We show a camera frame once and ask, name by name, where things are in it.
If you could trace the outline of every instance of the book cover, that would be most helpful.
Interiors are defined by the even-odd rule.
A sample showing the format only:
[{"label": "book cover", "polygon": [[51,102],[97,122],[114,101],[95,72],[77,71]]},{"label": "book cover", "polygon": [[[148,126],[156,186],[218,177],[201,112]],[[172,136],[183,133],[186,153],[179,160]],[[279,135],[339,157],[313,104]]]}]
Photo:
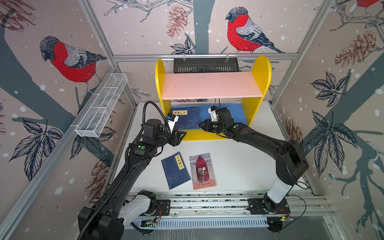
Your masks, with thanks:
[{"label": "book cover", "polygon": [[172,114],[178,115],[179,120],[175,123],[175,127],[179,130],[196,130],[200,129],[200,110],[196,107],[189,108],[171,108]]},{"label": "book cover", "polygon": [[189,157],[193,189],[216,186],[214,169],[209,153]]},{"label": "book cover", "polygon": [[161,160],[161,164],[166,174],[169,190],[191,179],[180,152]]}]

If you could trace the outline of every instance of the black basket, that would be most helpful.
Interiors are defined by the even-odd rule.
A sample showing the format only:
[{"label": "black basket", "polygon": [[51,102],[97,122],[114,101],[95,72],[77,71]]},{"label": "black basket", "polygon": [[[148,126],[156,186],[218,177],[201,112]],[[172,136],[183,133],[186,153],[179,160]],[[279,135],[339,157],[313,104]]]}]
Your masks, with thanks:
[{"label": "black basket", "polygon": [[237,58],[175,58],[174,73],[238,72]]}]

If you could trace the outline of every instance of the white wire basket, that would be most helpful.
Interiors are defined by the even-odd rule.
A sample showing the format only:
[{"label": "white wire basket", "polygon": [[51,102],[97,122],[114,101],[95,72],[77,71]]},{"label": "white wire basket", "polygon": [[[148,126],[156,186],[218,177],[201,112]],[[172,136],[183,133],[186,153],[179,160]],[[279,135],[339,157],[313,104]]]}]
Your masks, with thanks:
[{"label": "white wire basket", "polygon": [[127,81],[127,76],[123,73],[110,75],[107,83],[75,130],[80,137],[100,136]]}]

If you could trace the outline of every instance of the pink shelf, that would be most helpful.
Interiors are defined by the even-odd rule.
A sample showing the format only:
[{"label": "pink shelf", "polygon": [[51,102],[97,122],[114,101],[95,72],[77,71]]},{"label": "pink shelf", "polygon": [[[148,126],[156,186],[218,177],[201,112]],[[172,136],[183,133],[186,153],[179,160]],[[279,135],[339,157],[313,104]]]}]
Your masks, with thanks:
[{"label": "pink shelf", "polygon": [[166,74],[163,100],[254,98],[263,94],[251,72]]}]

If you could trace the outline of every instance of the bird illustration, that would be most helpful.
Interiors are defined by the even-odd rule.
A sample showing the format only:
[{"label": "bird illustration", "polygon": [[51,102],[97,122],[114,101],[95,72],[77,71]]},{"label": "bird illustration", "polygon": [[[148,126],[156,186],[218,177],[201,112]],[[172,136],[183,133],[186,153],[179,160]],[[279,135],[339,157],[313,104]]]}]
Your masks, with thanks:
[{"label": "bird illustration", "polygon": [[[339,3],[339,5],[342,5],[342,4],[344,4],[344,3],[346,3],[346,2],[349,2],[349,1],[351,1],[351,0],[345,0],[345,1],[343,1],[343,2],[341,2],[341,3]],[[380,0],[354,0],[356,3],[351,7],[351,14],[350,15],[353,15],[353,12],[358,8],[358,7],[363,7],[363,8],[365,8],[365,14],[363,15],[363,17],[365,16],[365,15],[368,15],[368,14],[370,14],[370,13],[368,13],[367,12],[367,7],[369,7],[369,6],[371,6],[372,4],[374,4],[374,3],[377,3],[378,1],[380,1]]]},{"label": "bird illustration", "polygon": [[107,59],[100,54],[86,51],[84,48],[72,47],[60,42],[53,36],[48,36],[42,40],[40,51],[44,61],[49,59],[65,78],[76,83],[87,83],[83,97],[86,93],[92,93],[88,90],[88,81],[93,75],[97,76],[98,64]]},{"label": "bird illustration", "polygon": [[248,11],[244,7],[231,9],[225,18],[228,20],[228,41],[240,51],[250,51],[256,49],[269,48],[278,53],[283,53],[275,48],[274,44],[265,36],[263,30],[254,24],[248,16]]}]

